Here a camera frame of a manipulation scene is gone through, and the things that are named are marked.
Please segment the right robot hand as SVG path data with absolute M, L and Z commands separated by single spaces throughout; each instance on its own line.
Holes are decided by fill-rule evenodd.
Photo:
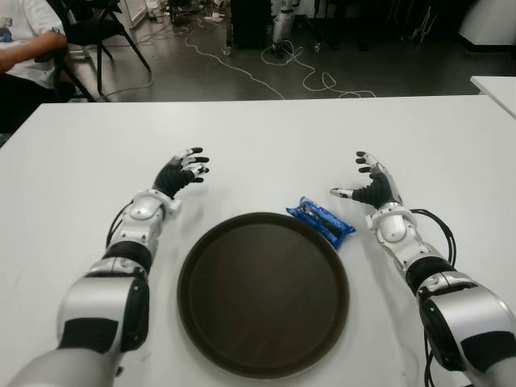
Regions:
M 330 194 L 368 204 L 377 210 L 389 203 L 401 206 L 401 195 L 388 169 L 370 153 L 358 151 L 356 156 L 356 163 L 363 165 L 359 172 L 367 173 L 371 182 L 358 189 L 334 188 L 330 190 Z

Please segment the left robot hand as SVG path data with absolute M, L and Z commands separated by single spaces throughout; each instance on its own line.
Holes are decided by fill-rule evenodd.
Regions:
M 173 156 L 158 172 L 152 188 L 174 199 L 187 185 L 204 182 L 210 171 L 206 166 L 210 159 L 202 156 L 202 152 L 200 147 L 187 148 Z

